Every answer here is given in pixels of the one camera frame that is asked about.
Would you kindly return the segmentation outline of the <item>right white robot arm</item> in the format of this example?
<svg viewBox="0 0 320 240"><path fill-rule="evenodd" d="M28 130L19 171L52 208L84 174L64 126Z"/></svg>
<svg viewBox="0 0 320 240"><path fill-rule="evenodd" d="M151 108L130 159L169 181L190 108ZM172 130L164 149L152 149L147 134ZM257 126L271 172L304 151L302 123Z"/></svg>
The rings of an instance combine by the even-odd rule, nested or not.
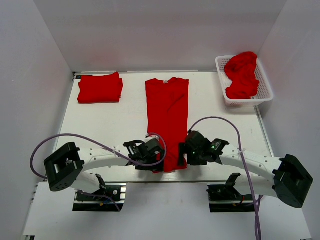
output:
<svg viewBox="0 0 320 240"><path fill-rule="evenodd" d="M226 140L210 141L198 131L188 133L185 141L179 144L178 152L179 158L186 156L191 166L217 163L248 170L250 176L236 172L225 184L209 185L207 192L212 202L241 202L254 191L256 195L274 197L300 209L313 184L309 172L293 155L281 158L241 151Z"/></svg>

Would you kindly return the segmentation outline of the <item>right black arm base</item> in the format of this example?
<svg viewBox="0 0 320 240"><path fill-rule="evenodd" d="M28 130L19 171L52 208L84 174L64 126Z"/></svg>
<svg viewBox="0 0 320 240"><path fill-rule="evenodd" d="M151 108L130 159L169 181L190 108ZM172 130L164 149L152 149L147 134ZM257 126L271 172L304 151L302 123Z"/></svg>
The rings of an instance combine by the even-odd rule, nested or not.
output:
<svg viewBox="0 0 320 240"><path fill-rule="evenodd" d="M235 189L240 173L233 173L225 183L207 186L210 213L254 213L252 195L241 194Z"/></svg>

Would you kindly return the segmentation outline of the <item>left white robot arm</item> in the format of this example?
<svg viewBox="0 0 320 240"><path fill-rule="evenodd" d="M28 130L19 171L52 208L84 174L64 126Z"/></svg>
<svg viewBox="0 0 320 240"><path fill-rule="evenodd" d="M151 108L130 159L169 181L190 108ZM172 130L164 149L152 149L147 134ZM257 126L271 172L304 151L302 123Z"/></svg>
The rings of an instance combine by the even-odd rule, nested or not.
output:
<svg viewBox="0 0 320 240"><path fill-rule="evenodd" d="M79 148L75 142L68 142L44 160L44 167L51 192L73 188L99 200L105 196L106 185L100 174L90 170L134 165L138 170L160 172L166 155L166 144L155 136L111 149Z"/></svg>

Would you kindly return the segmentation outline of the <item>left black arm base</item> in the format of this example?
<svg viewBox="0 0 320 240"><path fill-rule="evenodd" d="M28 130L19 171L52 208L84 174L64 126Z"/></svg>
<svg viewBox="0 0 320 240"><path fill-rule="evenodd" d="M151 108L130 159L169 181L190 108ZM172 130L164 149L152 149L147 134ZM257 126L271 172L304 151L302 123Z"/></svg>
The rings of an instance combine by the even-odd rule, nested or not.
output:
<svg viewBox="0 0 320 240"><path fill-rule="evenodd" d="M126 185L106 183L102 176L95 175L98 189L83 194L77 190L73 202L73 212L120 212L126 198Z"/></svg>

